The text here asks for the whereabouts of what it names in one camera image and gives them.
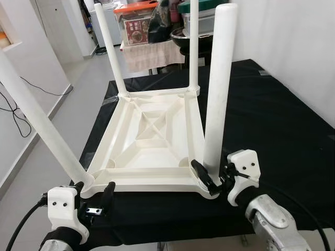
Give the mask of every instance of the white tablecloth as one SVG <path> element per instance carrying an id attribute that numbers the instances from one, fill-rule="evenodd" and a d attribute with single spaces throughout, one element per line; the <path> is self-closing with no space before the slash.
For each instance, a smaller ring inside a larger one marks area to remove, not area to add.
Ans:
<path id="1" fill-rule="evenodd" d="M 124 45 L 122 50 L 128 68 L 133 72 L 139 72 L 168 64 L 184 63 L 185 56 L 180 54 L 179 49 L 169 40 L 161 43 Z"/>

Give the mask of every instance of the black table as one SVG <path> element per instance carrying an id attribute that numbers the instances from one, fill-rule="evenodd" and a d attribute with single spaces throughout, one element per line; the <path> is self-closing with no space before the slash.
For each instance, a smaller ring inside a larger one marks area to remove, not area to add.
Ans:
<path id="1" fill-rule="evenodd" d="M 234 62 L 228 95 L 222 155 L 257 151 L 261 179 L 296 197 L 319 219 L 334 223 L 334 129 L 252 60 Z M 198 97 L 205 126 L 209 66 L 199 68 Z M 129 78 L 130 92 L 185 87 L 188 70 Z M 87 168 L 116 107 L 117 89 L 109 83 L 81 157 Z M 298 229 L 314 230 L 311 220 L 275 192 L 268 194 L 295 217 Z M 98 203 L 101 193 L 89 199 Z M 81 250 L 96 246 L 175 241 L 253 233 L 244 212 L 226 195 L 215 200 L 188 192 L 117 192 L 107 218 L 97 219 Z"/>

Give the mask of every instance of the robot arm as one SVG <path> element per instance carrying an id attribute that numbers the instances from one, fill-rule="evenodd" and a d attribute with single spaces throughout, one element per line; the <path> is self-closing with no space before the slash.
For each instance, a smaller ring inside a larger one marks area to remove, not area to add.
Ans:
<path id="1" fill-rule="evenodd" d="M 221 186 L 211 181 L 200 163 L 192 161 L 191 164 L 212 195 L 225 190 L 229 203 L 245 211 L 255 233 L 266 240 L 268 250 L 311 251 L 298 233 L 292 215 L 258 189 L 261 172 L 256 152 L 240 150 L 228 155 L 227 160 L 227 166 L 220 172 Z"/>
<path id="2" fill-rule="evenodd" d="M 48 217 L 52 232 L 44 238 L 40 251 L 75 251 L 89 236 L 95 217 L 104 217 L 113 207 L 115 183 L 105 188 L 99 205 L 81 203 L 83 183 L 55 187 L 48 191 Z"/>

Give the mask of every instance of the wire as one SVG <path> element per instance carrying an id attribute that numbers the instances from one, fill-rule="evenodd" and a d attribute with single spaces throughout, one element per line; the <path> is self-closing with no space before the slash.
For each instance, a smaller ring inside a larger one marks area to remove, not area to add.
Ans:
<path id="1" fill-rule="evenodd" d="M 11 112 L 12 115 L 13 115 L 14 122 L 15 122 L 15 124 L 16 124 L 16 126 L 17 126 L 17 129 L 19 130 L 21 136 L 22 136 L 23 138 L 28 137 L 28 136 L 30 135 L 30 133 L 31 133 L 31 125 L 29 124 L 29 122 L 28 122 L 26 119 L 20 118 L 19 116 L 16 115 L 15 111 L 19 109 L 19 108 L 17 107 L 16 102 L 14 102 L 14 103 L 15 103 L 15 109 L 13 109 L 12 106 L 10 105 L 8 99 L 5 97 L 5 95 L 3 95 L 2 92 L 0 92 L 0 95 L 3 96 L 3 98 L 6 100 L 8 106 L 9 106 L 9 108 L 10 108 L 10 110 L 8 110 L 8 109 L 5 109 L 5 108 L 0 107 L 0 110 Z M 22 131 L 21 131 L 21 128 L 20 128 L 19 124 L 18 124 L 17 121 L 16 121 L 16 118 L 18 118 L 19 120 L 24 121 L 24 122 L 28 125 L 28 127 L 29 127 L 29 132 L 28 132 L 26 135 L 23 135 L 23 133 L 22 133 Z"/>
<path id="2" fill-rule="evenodd" d="M 237 171 L 237 175 L 238 176 L 241 176 L 243 178 L 247 178 L 249 180 L 252 180 L 253 182 L 256 182 L 254 179 L 252 179 L 249 175 L 245 175 L 245 174 L 242 174 L 240 172 Z M 316 225 L 316 228 L 317 230 L 319 231 L 320 233 L 320 236 L 322 238 L 322 241 L 323 241 L 323 244 L 325 246 L 325 250 L 326 251 L 331 251 L 330 250 L 330 246 L 329 246 L 329 243 L 328 243 L 328 240 L 327 240 L 327 237 L 326 237 L 326 234 L 325 232 L 323 231 L 322 227 L 320 226 L 318 220 L 314 217 L 314 215 L 304 206 L 302 205 L 299 201 L 297 201 L 295 198 L 293 198 L 292 196 L 290 196 L 289 194 L 287 194 L 284 190 L 281 190 L 280 188 L 276 187 L 276 186 L 273 186 L 267 182 L 264 182 L 262 180 L 258 180 L 259 184 L 260 185 L 263 185 L 264 187 L 268 187 L 268 188 L 271 188 L 272 190 L 280 193 L 282 196 L 286 197 L 287 199 L 291 200 L 292 202 L 294 202 L 297 206 L 299 206 L 303 211 L 305 211 L 305 213 L 312 219 L 312 221 L 314 221 L 315 225 Z"/>
<path id="3" fill-rule="evenodd" d="M 16 237 L 18 236 L 20 230 L 22 229 L 23 225 L 26 223 L 27 219 L 32 215 L 32 213 L 34 213 L 36 211 L 36 209 L 38 209 L 39 207 L 46 205 L 47 204 L 47 197 L 43 197 L 39 202 L 36 203 L 35 206 L 33 206 L 29 212 L 23 217 L 23 219 L 20 221 L 20 223 L 18 224 L 18 226 L 16 227 L 12 237 L 9 240 L 9 243 L 7 245 L 6 251 L 11 251 L 14 241 L 16 239 Z"/>
<path id="4" fill-rule="evenodd" d="M 24 77 L 21 77 L 21 76 L 20 76 L 20 78 L 22 78 L 24 81 L 26 81 L 27 84 L 29 84 L 29 85 L 31 85 L 31 86 L 37 88 L 37 89 L 40 89 L 41 91 L 43 91 L 43 92 L 45 92 L 45 93 L 48 93 L 48 94 L 51 94 L 51 95 L 54 95 L 54 96 L 64 96 L 64 95 L 69 94 L 69 93 L 73 90 L 73 86 L 71 86 L 71 89 L 70 89 L 67 93 L 64 93 L 64 94 L 50 93 L 50 92 L 47 92 L 46 90 L 42 89 L 42 88 L 39 87 L 39 86 L 33 85 L 31 82 L 29 82 L 28 80 L 26 80 Z"/>
<path id="5" fill-rule="evenodd" d="M 41 15 L 41 12 L 40 12 L 40 8 L 38 7 L 38 4 L 37 4 L 36 0 L 35 0 L 35 4 L 36 4 L 37 10 L 38 10 L 38 14 L 40 15 L 40 18 L 41 18 L 41 23 L 42 23 L 42 26 L 43 26 L 44 33 L 47 36 L 46 28 L 45 28 L 43 20 L 42 20 L 42 15 Z"/>
<path id="6" fill-rule="evenodd" d="M 51 95 L 54 95 L 54 96 L 64 96 L 64 95 L 69 94 L 69 93 L 73 90 L 73 86 L 71 86 L 71 89 L 70 89 L 68 92 L 64 93 L 64 94 L 50 93 L 50 92 L 47 92 L 46 90 L 44 90 L 43 88 L 41 88 L 41 87 L 39 87 L 39 86 L 33 85 L 31 82 L 29 82 L 28 80 L 26 80 L 24 77 L 21 77 L 21 76 L 20 76 L 20 78 L 23 79 L 25 82 L 27 82 L 27 84 L 29 84 L 29 85 L 31 85 L 31 86 L 33 86 L 33 87 L 35 87 L 35 88 L 38 88 L 38 89 L 40 89 L 41 91 L 43 91 L 43 92 L 45 92 L 45 93 L 47 93 L 47 94 L 51 94 Z M 12 112 L 13 119 L 14 119 L 14 122 L 15 122 L 15 124 L 16 124 L 18 130 L 19 130 L 19 133 L 21 134 L 21 136 L 22 136 L 23 138 L 28 137 L 28 136 L 31 134 L 31 130 L 32 130 L 32 129 L 31 129 L 31 125 L 29 124 L 29 122 L 28 122 L 25 118 L 24 118 L 24 119 L 23 119 L 23 118 L 20 118 L 20 117 L 17 116 L 16 113 L 15 113 L 15 111 L 18 110 L 18 109 L 20 109 L 20 108 L 17 107 L 17 104 L 16 104 L 16 102 L 14 101 L 16 107 L 15 107 L 15 109 L 13 109 L 12 106 L 10 105 L 8 99 L 5 97 L 5 95 L 3 95 L 1 92 L 0 92 L 0 94 L 1 94 L 1 96 L 3 96 L 3 98 L 6 100 L 8 106 L 10 107 L 10 110 L 5 109 L 5 108 L 2 108 L 2 107 L 0 107 L 0 110 L 2 110 L 2 111 L 9 111 L 9 112 Z M 22 120 L 22 121 L 24 121 L 24 122 L 28 125 L 28 127 L 29 127 L 29 132 L 28 132 L 26 135 L 24 135 L 24 134 L 22 133 L 21 128 L 20 128 L 20 126 L 19 126 L 19 124 L 18 124 L 18 122 L 17 122 L 16 119 Z"/>
<path id="7" fill-rule="evenodd" d="M 292 209 L 290 209 L 289 212 L 292 213 L 292 214 L 295 214 L 295 215 L 299 215 L 301 217 L 308 217 L 308 215 L 306 215 L 305 213 L 293 211 Z M 330 223 L 330 222 L 328 222 L 326 220 L 323 220 L 321 218 L 316 218 L 316 219 L 318 220 L 318 222 L 322 223 L 324 226 L 335 230 L 334 224 L 332 224 L 332 223 Z"/>
<path id="8" fill-rule="evenodd" d="M 104 55 L 107 54 L 107 49 L 106 47 L 99 47 L 95 50 L 95 54 L 97 55 Z"/>

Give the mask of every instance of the black bowl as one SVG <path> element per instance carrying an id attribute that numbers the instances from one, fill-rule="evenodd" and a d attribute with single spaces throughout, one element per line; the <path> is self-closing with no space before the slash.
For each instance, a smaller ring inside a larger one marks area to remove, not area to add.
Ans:
<path id="1" fill-rule="evenodd" d="M 183 34 L 183 29 L 184 27 L 180 27 L 178 29 L 173 30 L 170 34 L 172 41 L 181 48 L 189 47 L 189 38 L 185 37 L 185 35 Z M 199 47 L 211 45 L 212 42 L 213 42 L 213 35 L 199 36 L 198 40 Z"/>

